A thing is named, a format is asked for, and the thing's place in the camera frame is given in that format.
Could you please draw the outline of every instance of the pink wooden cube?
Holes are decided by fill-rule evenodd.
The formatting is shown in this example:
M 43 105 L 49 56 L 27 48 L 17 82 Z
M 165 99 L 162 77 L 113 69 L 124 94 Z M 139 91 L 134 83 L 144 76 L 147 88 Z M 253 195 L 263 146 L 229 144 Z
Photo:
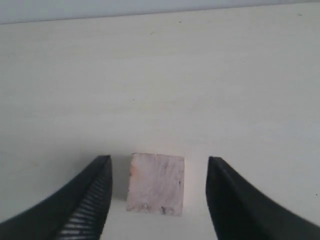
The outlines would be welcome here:
M 127 211 L 181 216 L 184 178 L 184 157 L 134 153 Z

